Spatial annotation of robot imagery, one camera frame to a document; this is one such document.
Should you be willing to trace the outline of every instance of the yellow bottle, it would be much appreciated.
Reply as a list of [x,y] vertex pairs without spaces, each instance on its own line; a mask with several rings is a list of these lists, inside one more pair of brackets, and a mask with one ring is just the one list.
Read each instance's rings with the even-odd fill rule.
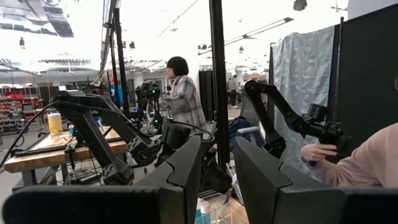
[[51,135],[58,135],[62,134],[62,118],[61,114],[59,113],[52,113],[49,114],[48,116],[49,120],[49,130]]

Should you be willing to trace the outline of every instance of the hand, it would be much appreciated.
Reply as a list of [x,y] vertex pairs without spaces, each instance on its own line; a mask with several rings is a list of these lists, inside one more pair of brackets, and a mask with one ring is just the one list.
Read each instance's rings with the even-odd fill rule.
[[307,144],[300,151],[303,162],[318,162],[326,158],[326,156],[337,155],[337,147],[326,144]]

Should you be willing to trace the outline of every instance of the plaid coat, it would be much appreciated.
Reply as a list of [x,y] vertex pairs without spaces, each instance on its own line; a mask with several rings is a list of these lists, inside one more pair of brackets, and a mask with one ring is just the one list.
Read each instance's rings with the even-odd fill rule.
[[[167,109],[175,121],[192,124],[206,130],[205,114],[193,80],[188,75],[178,76],[172,85],[170,96],[159,98],[159,106]],[[192,129],[191,134],[201,131]]]

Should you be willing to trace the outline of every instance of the table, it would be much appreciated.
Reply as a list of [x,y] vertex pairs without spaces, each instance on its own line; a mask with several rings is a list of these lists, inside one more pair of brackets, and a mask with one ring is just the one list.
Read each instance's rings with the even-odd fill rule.
[[[118,138],[119,135],[111,130],[107,135],[106,139],[115,139]],[[55,146],[65,145],[71,136],[68,131],[65,131],[61,135],[57,136],[44,136],[40,138],[37,142],[35,142],[28,150],[37,150],[37,149],[45,149]],[[127,145],[124,141],[116,141],[111,142],[109,144],[112,151],[115,154],[122,154],[128,151]],[[87,159],[91,159],[92,155],[90,154],[90,150],[88,147],[79,147],[76,148],[76,151],[73,153],[73,160],[76,161],[84,161]],[[56,152],[46,152],[42,154],[36,154],[31,156],[23,156],[23,157],[13,157],[10,158],[5,164],[4,169],[10,173],[22,172],[22,180],[24,186],[37,184],[35,170],[43,167],[54,167],[64,166],[70,162],[69,155],[65,154],[64,151],[56,151]]]

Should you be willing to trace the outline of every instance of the wooden workbench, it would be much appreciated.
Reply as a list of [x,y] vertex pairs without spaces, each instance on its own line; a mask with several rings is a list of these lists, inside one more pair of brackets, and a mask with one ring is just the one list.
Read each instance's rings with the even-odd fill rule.
[[[118,137],[119,135],[114,130],[111,130],[106,135],[106,139],[108,140]],[[37,142],[37,144],[32,146],[29,150],[62,146],[65,145],[70,140],[70,138],[71,136],[68,134],[67,131],[57,136],[48,135],[41,141]],[[109,146],[115,152],[115,154],[127,152],[127,146],[124,141],[111,142]],[[90,155],[90,151],[87,147],[79,147],[76,149],[76,152],[73,153],[73,159],[75,161],[83,161],[86,159],[90,159],[91,157],[92,156]],[[15,173],[60,164],[67,164],[68,162],[70,162],[69,155],[65,154],[64,151],[47,152],[31,156],[13,157],[4,164],[4,169],[10,173]]]

